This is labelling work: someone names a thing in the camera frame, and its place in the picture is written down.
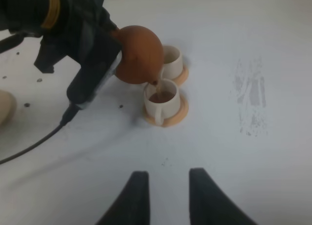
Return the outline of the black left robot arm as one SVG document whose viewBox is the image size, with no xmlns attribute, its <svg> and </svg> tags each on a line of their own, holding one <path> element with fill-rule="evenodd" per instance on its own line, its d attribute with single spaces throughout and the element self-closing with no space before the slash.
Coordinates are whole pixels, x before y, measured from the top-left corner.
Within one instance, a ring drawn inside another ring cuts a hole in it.
<svg viewBox="0 0 312 225">
<path fill-rule="evenodd" d="M 0 0 L 0 28 L 12 37 L 2 40 L 4 52 L 24 38 L 41 38 L 34 63 L 42 73 L 70 57 L 81 66 L 110 67 L 121 52 L 112 37 L 116 25 L 103 7 L 104 0 Z"/>
</svg>

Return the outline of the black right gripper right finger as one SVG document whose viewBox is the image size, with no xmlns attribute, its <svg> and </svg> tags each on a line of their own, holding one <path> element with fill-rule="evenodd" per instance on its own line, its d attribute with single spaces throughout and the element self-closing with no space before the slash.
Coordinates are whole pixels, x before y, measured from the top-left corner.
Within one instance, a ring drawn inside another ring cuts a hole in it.
<svg viewBox="0 0 312 225">
<path fill-rule="evenodd" d="M 189 214 L 192 225 L 254 225 L 203 168 L 189 171 Z"/>
</svg>

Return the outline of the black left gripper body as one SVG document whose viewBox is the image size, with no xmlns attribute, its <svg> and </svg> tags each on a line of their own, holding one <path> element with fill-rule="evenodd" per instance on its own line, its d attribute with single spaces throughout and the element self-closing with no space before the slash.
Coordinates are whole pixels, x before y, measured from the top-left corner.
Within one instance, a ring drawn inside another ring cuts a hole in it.
<svg viewBox="0 0 312 225">
<path fill-rule="evenodd" d="M 82 66 L 113 64 L 121 52 L 121 44 L 111 35 L 117 26 L 103 2 L 49 0 L 41 25 L 43 38 L 34 62 L 41 73 L 53 73 L 54 65 L 66 56 Z"/>
</svg>

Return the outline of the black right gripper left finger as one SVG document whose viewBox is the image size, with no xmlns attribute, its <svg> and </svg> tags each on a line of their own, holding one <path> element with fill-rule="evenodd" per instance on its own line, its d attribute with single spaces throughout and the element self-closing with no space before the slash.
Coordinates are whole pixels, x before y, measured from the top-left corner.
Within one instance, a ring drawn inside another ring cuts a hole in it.
<svg viewBox="0 0 312 225">
<path fill-rule="evenodd" d="M 115 202 L 97 222 L 98 225 L 147 225 L 149 223 L 149 174 L 131 174 Z"/>
</svg>

